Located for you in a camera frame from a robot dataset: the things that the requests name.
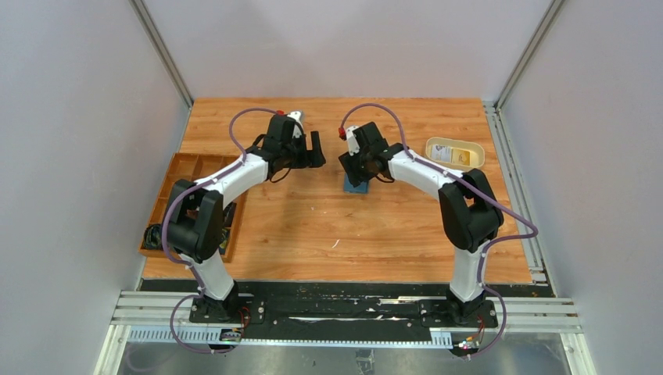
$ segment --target blue block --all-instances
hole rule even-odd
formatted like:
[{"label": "blue block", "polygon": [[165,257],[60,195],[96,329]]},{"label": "blue block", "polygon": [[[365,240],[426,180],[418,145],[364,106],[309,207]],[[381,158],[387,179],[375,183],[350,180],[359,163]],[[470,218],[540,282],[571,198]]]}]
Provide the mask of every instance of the blue block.
[{"label": "blue block", "polygon": [[346,174],[345,179],[343,180],[343,191],[353,194],[368,194],[368,182],[362,182],[359,186],[354,187],[348,180],[348,175]]}]

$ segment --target yellow container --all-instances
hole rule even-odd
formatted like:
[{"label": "yellow container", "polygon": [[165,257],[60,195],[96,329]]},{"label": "yellow container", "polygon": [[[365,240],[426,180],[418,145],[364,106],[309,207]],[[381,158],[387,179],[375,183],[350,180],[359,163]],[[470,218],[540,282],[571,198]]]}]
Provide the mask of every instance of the yellow container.
[{"label": "yellow container", "polygon": [[442,137],[428,139],[425,154],[433,162],[465,172],[481,168],[486,160],[486,152],[481,145]]}]

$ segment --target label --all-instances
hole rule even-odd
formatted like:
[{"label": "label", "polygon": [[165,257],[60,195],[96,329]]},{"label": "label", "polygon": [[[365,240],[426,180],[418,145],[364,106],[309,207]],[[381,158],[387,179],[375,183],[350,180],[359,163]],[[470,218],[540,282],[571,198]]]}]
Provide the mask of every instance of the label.
[{"label": "label", "polygon": [[431,159],[442,163],[451,163],[453,148],[450,146],[433,145],[431,148]]},{"label": "label", "polygon": [[451,162],[454,164],[460,164],[462,166],[470,165],[470,152],[468,150],[461,150],[460,148],[454,148],[451,152]]}]

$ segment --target white wall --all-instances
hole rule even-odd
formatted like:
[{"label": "white wall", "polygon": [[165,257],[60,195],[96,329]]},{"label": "white wall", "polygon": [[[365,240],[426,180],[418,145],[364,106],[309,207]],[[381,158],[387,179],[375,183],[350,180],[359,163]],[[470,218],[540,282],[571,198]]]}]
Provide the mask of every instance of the white wall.
[{"label": "white wall", "polygon": [[148,0],[209,96],[495,99],[550,0]]},{"label": "white wall", "polygon": [[0,9],[0,373],[89,374],[187,111],[127,1]]},{"label": "white wall", "polygon": [[600,374],[660,373],[663,2],[575,0],[504,115]]}]

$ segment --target wood grain surface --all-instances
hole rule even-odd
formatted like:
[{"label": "wood grain surface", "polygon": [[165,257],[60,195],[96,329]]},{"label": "wood grain surface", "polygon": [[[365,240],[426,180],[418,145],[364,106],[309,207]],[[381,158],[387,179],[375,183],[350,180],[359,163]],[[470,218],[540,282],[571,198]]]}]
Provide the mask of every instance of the wood grain surface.
[{"label": "wood grain surface", "polygon": [[[347,151],[338,136],[341,119],[363,102],[391,108],[405,127],[408,145],[420,155],[430,137],[477,142],[486,150],[486,173],[497,199],[509,205],[482,103],[478,99],[430,98],[199,98],[181,152],[238,155],[228,137],[237,112],[254,106],[305,113],[304,130],[320,131],[327,164],[293,170],[277,184],[249,190],[242,231],[226,267],[237,279],[449,282],[453,246],[446,239],[439,204],[405,183],[369,183],[367,195],[343,192],[338,157]],[[235,124],[244,146],[267,130],[270,115],[255,112]],[[375,121],[389,143],[400,141],[388,113],[356,111],[346,125]],[[500,235],[515,234],[508,217]],[[148,259],[144,277],[191,277],[167,259]],[[489,255],[491,283],[531,281],[520,241],[496,245]]]}]

